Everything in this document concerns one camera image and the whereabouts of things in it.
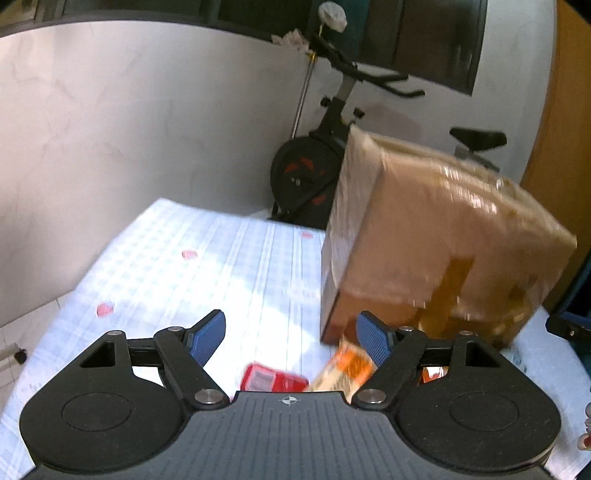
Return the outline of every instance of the red package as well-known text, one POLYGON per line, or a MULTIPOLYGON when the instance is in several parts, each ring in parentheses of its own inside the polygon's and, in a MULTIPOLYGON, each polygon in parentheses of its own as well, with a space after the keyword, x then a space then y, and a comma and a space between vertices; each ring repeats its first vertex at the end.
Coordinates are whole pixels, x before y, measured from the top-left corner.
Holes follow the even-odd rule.
POLYGON ((424 367, 422 374, 423 383, 432 382, 438 378, 445 377, 448 370, 449 367, 424 367))
POLYGON ((246 367, 240 390, 249 392, 303 392, 308 381, 299 375, 289 374, 265 367, 261 364, 249 364, 246 367))

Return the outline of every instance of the cardboard box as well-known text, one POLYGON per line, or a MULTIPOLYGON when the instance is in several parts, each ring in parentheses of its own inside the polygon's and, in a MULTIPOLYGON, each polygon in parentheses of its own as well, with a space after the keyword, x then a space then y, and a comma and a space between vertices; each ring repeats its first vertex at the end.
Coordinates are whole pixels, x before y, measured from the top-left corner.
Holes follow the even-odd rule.
POLYGON ((497 347, 556 283, 576 238, 518 185, 353 126, 322 248, 322 341, 356 341, 369 310, 432 338, 497 347))

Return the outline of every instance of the tile floor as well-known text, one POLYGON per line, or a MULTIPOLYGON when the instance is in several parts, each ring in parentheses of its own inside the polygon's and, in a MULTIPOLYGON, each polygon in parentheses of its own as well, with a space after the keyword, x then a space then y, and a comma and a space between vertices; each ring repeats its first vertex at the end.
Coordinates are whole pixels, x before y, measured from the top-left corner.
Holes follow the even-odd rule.
MULTIPOLYGON (((19 347, 32 352, 46 332, 51 321, 59 313, 60 308, 66 304, 69 295, 67 293, 39 307, 37 310, 33 310, 19 319, 0 327, 0 350, 11 343, 17 343, 19 347)), ((4 408, 12 392, 14 382, 21 373, 21 369, 22 366, 14 358, 0 361, 0 411, 4 408)))

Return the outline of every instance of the wooden door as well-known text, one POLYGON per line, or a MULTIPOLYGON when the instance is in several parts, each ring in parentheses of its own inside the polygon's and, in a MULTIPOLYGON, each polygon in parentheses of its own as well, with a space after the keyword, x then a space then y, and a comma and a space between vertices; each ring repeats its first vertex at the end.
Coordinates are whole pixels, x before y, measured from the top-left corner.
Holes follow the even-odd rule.
POLYGON ((558 0, 557 44, 540 130, 521 182, 577 236, 544 306, 553 310, 591 249, 591 25, 558 0))

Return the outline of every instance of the bike seat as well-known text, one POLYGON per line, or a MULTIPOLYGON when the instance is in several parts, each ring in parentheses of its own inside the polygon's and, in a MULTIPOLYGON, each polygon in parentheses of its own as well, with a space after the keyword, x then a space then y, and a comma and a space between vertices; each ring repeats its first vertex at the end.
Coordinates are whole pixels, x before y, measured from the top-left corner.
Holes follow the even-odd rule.
POLYGON ((473 152, 481 152, 507 145, 507 136, 498 131, 453 127, 449 134, 473 152))

